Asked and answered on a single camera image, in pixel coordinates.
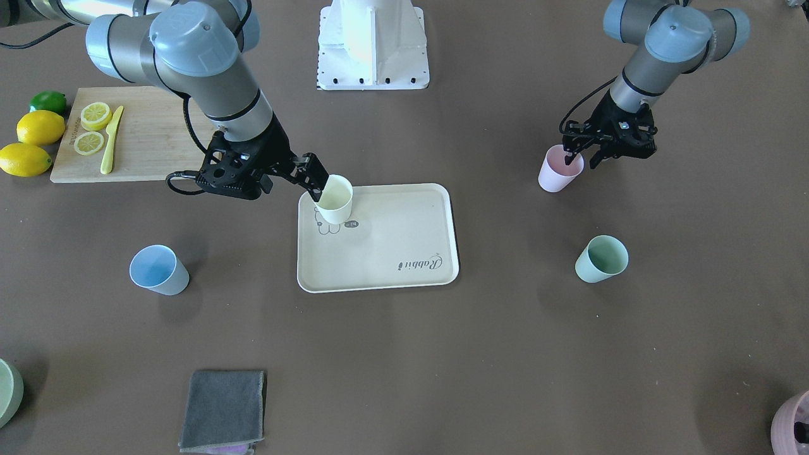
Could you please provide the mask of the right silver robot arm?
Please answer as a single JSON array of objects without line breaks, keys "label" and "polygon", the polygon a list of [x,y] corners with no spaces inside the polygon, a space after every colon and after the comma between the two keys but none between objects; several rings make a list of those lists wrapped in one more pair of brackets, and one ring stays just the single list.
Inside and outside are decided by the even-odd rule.
[{"label": "right silver robot arm", "polygon": [[248,1],[3,1],[2,26],[60,20],[86,27],[90,60],[104,74],[194,100],[215,132],[193,179],[198,193],[255,200],[279,176],[319,201],[329,174],[297,156],[243,52],[260,25]]}]

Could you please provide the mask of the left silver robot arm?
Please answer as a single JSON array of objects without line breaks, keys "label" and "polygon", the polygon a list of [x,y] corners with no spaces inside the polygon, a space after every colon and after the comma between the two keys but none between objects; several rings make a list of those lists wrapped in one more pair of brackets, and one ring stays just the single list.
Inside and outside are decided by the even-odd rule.
[{"label": "left silver robot arm", "polygon": [[621,74],[605,83],[609,92],[584,122],[566,116],[560,123],[564,163],[599,146],[590,167],[604,159],[645,159],[656,152],[652,106],[679,75],[742,49],[751,34],[742,9],[702,11],[673,1],[612,1],[604,32],[636,45]]}]

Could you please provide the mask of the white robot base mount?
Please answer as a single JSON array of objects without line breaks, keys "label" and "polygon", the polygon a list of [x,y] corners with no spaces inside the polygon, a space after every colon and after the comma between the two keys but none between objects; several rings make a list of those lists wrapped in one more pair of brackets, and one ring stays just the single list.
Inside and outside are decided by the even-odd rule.
[{"label": "white robot base mount", "polygon": [[333,1],[320,10],[316,87],[415,90],[430,83],[422,8],[410,1]]}]

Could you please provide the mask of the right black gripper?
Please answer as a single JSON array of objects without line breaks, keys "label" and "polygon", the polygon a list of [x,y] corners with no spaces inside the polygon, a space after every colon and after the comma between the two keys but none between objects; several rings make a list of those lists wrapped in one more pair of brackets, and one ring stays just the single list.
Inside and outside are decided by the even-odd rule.
[{"label": "right black gripper", "polygon": [[215,132],[195,183],[207,193],[255,200],[261,193],[271,192],[271,176],[304,187],[313,202],[320,201],[329,179],[317,155],[292,153],[275,116],[260,135],[244,142],[230,141],[223,132]]}]

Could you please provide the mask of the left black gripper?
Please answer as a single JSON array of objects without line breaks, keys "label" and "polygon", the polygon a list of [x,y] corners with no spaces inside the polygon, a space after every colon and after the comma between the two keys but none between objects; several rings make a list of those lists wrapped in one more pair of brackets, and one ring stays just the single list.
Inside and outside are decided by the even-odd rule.
[{"label": "left black gripper", "polygon": [[604,159],[646,159],[657,150],[657,132],[647,104],[642,104],[638,112],[627,112],[606,94],[586,121],[569,121],[569,139],[563,139],[564,164],[569,166],[578,154],[591,146],[599,146],[599,149],[590,158],[590,169],[595,169]]}]

